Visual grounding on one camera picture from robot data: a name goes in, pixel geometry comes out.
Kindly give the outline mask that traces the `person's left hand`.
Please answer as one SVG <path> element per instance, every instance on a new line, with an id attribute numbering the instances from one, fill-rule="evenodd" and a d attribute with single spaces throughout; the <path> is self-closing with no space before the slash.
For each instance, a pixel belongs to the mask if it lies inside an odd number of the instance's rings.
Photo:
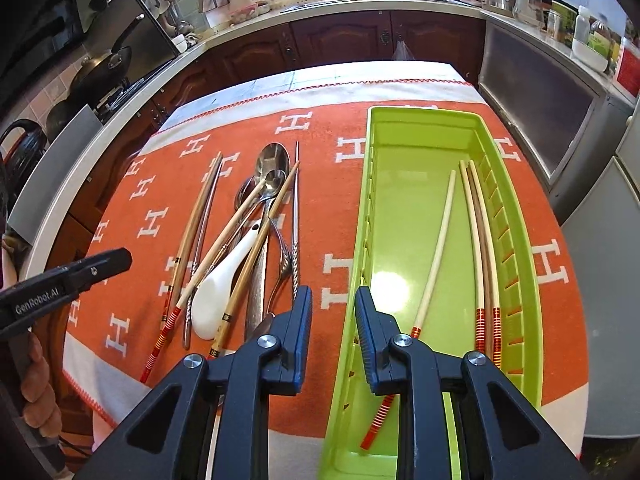
<path id="1" fill-rule="evenodd" d="M 23 419 L 37 430 L 41 437 L 57 438 L 62 430 L 61 410 L 56 404 L 54 390 L 50 384 L 50 366 L 43 356 L 40 340 L 29 334 L 30 365 L 21 383 L 21 392 L 26 401 Z"/>

